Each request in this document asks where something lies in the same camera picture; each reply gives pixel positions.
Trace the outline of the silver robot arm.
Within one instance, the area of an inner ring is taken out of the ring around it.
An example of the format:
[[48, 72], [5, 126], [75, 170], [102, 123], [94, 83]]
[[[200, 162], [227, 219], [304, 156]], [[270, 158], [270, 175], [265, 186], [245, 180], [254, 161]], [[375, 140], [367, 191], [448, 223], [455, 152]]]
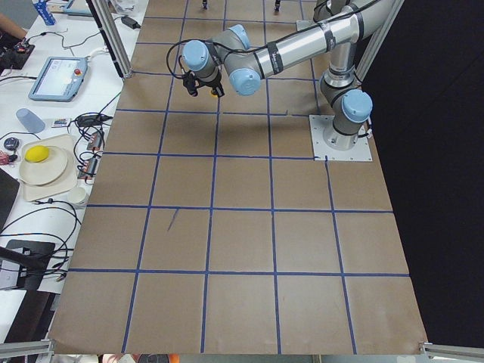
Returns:
[[191, 96], [208, 87], [220, 98], [225, 94], [222, 73], [226, 72], [232, 88], [250, 96], [263, 79], [329, 53], [320, 87], [335, 115], [322, 135], [328, 147], [347, 151], [362, 138], [362, 125], [373, 108], [370, 95], [354, 86], [356, 45], [382, 26], [390, 8], [389, 1], [319, 1], [311, 26], [258, 48], [250, 47], [240, 24], [209, 39], [186, 39], [181, 43], [178, 78]]

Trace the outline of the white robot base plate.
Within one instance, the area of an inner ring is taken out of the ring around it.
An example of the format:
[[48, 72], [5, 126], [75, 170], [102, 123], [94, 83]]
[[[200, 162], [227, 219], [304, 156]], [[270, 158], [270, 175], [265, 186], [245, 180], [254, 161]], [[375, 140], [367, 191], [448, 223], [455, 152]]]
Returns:
[[341, 135], [333, 125], [333, 115], [310, 115], [312, 149], [315, 160], [371, 162], [368, 136], [363, 125], [355, 135]]

